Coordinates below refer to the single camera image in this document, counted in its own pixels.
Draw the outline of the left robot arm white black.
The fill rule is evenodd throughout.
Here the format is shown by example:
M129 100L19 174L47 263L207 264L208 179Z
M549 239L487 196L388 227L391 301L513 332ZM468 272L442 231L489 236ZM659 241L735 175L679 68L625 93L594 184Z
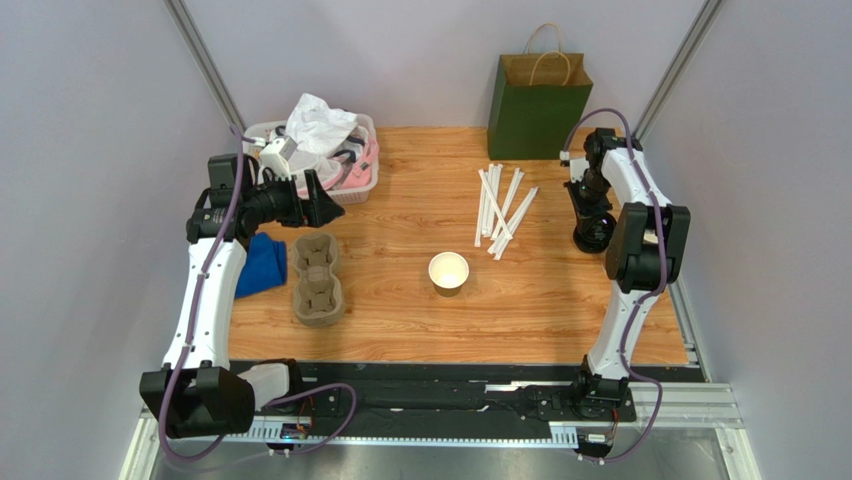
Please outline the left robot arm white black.
M264 361L242 373L227 352L238 280L259 226L321 227L344 215L313 169L272 179L237 154L209 159L209 186L186 222L189 270L178 325L140 396L168 439L247 432L256 411L284 397L296 366Z

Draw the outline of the brown paper coffee cup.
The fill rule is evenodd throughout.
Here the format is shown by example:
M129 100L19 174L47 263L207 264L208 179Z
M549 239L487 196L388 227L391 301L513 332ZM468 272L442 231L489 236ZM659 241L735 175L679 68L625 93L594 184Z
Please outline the brown paper coffee cup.
M428 276L435 291L443 297L458 295L470 275L467 260L456 252L441 252L429 262Z

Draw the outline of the crumpled white cloth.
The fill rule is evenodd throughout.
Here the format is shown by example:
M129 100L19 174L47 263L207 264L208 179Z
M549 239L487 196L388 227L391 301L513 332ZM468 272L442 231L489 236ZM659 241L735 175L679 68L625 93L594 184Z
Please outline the crumpled white cloth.
M285 135L302 152L331 157L358 126L357 114L303 93L285 123Z

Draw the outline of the blue cloth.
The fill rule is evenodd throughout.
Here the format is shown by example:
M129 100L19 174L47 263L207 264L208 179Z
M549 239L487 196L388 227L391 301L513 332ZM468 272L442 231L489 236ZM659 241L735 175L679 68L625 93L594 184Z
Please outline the blue cloth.
M239 275L235 298L241 299L283 286L288 278L288 249L284 241L266 233L250 242L246 263Z

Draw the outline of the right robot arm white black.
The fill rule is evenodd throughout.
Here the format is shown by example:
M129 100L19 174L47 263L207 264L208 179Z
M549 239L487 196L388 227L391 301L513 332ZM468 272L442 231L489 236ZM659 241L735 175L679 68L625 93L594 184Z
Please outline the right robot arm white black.
M584 157L566 162L571 179L565 187L576 221L573 241L585 253L603 254L611 294L572 401L602 410L627 399L639 333L666 286L678 278L691 213L659 189L636 140L597 128L583 147Z

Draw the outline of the cardboard cup carrier tray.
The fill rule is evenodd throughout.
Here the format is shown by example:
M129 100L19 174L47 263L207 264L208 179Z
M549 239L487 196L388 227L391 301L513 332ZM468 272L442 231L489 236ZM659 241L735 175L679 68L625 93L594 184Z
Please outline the cardboard cup carrier tray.
M312 328L339 322L346 302L338 278L341 256L336 237L322 231L299 237L291 247L290 264L298 275L292 303L296 318Z

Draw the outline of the white plastic basket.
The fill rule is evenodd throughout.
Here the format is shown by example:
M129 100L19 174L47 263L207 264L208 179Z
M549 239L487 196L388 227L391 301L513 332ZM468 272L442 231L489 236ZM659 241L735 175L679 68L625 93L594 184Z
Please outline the white plastic basket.
M379 144L373 120L357 114L358 126L331 157L311 157L296 150L289 159L298 194L307 198L304 171L317 172L322 187L340 205L366 202L379 176Z

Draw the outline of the green paper gift bag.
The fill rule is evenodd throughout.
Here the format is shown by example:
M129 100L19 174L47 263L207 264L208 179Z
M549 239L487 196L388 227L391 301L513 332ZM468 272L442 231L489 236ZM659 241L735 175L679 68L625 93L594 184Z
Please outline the green paper gift bag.
M522 53L499 56L487 126L490 159L559 157L593 89L584 60L564 50L552 22L534 30Z

